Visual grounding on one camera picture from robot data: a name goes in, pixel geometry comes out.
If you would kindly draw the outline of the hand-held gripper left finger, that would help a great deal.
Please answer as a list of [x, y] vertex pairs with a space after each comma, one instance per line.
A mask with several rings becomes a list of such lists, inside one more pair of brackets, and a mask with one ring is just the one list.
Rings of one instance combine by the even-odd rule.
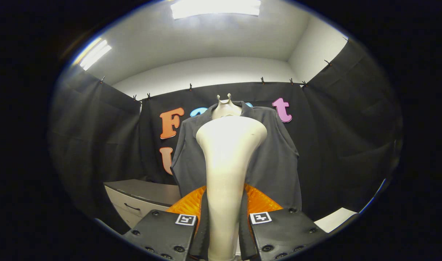
[[207, 260], [206, 186], [190, 192], [168, 210], [151, 210], [123, 238], [131, 246], [159, 260]]

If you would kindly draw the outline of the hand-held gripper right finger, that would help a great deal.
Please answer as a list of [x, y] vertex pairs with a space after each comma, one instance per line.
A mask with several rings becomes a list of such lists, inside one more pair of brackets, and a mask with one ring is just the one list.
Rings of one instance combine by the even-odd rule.
[[242, 260], [285, 261], [328, 236], [296, 207], [283, 208], [257, 188], [244, 185], [240, 210]]

